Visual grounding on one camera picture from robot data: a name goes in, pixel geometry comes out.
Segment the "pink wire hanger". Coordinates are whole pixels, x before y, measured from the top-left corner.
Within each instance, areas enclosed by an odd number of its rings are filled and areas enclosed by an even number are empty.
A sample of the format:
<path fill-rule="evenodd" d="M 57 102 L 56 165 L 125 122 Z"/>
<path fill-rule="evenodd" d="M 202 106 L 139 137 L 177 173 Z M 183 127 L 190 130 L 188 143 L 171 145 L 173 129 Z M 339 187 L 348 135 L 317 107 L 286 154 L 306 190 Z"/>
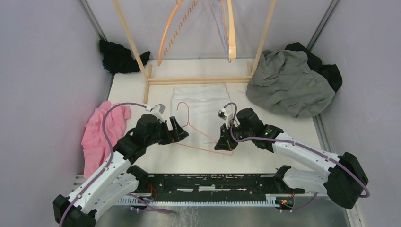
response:
<path fill-rule="evenodd" d="M 193 125 L 191 125 L 191 122 L 190 122 L 190 107 L 186 102 L 179 102 L 177 104 L 177 106 L 176 106 L 176 110 L 178 111 L 178 109 L 179 109 L 181 104 L 184 104 L 187 107 L 187 121 L 186 121 L 186 124 L 184 126 L 182 126 L 182 128 L 190 127 L 191 129 L 193 129 L 196 132 L 200 133 L 201 135 L 207 137 L 209 140 L 213 141 L 214 143 L 217 143 L 217 141 L 213 137 L 211 137 L 210 135 L 200 131 L 199 129 L 197 129 Z M 187 147 L 187 148 L 192 148 L 192 149 L 196 149 L 196 150 L 206 151 L 206 152 L 209 152 L 209 153 L 220 154 L 220 155 L 224 155 L 224 156 L 233 156 L 234 155 L 234 151 L 232 149 L 229 150 L 230 153 L 224 153 L 224 152 L 218 152 L 218 151 L 215 151 L 215 150 L 210 150 L 210 149 L 204 149 L 204 148 L 200 148 L 200 147 L 190 146 L 190 145 L 182 144 L 182 143 L 179 143 L 179 142 L 177 142 L 176 145 Z"/>

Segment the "white skirt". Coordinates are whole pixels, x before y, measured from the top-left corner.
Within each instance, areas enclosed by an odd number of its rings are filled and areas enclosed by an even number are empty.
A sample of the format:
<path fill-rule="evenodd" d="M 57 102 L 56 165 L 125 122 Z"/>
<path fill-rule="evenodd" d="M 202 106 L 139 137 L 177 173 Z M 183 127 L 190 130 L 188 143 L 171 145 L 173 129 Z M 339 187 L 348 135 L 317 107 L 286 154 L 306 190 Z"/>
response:
<path fill-rule="evenodd" d="M 218 117 L 221 108 L 230 102 L 223 84 L 203 87 L 176 87 L 171 101 L 171 115 L 189 133 L 181 144 L 212 149 L 220 137 Z"/>

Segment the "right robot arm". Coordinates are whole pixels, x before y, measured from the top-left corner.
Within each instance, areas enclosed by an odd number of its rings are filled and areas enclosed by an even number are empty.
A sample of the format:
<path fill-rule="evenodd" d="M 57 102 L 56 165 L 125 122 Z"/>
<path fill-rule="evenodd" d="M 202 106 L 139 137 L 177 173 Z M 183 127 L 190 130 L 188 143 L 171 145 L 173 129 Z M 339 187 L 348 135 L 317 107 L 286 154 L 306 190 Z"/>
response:
<path fill-rule="evenodd" d="M 273 187 L 279 193 L 291 189 L 327 195 L 337 205 L 351 209 L 360 198 L 368 198 L 368 177 L 359 160 L 351 153 L 343 155 L 311 147 L 271 124 L 264 124 L 252 108 L 232 112 L 222 107 L 218 117 L 220 138 L 215 150 L 234 150 L 239 143 L 250 141 L 257 148 L 288 157 L 309 168 L 299 170 L 282 166 Z"/>

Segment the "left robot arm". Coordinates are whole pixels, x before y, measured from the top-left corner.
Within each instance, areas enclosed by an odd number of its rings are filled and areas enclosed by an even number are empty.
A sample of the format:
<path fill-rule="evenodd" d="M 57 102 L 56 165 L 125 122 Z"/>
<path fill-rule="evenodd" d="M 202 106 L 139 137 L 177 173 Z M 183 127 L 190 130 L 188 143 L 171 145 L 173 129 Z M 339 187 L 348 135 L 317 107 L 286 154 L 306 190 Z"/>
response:
<path fill-rule="evenodd" d="M 170 117 L 167 122 L 152 114 L 142 115 L 134 128 L 120 138 L 109 158 L 79 188 L 67 197 L 53 201 L 55 221 L 61 227 L 94 227 L 100 217 L 130 192 L 144 192 L 149 185 L 147 173 L 135 162 L 154 144 L 168 145 L 189 136 Z"/>

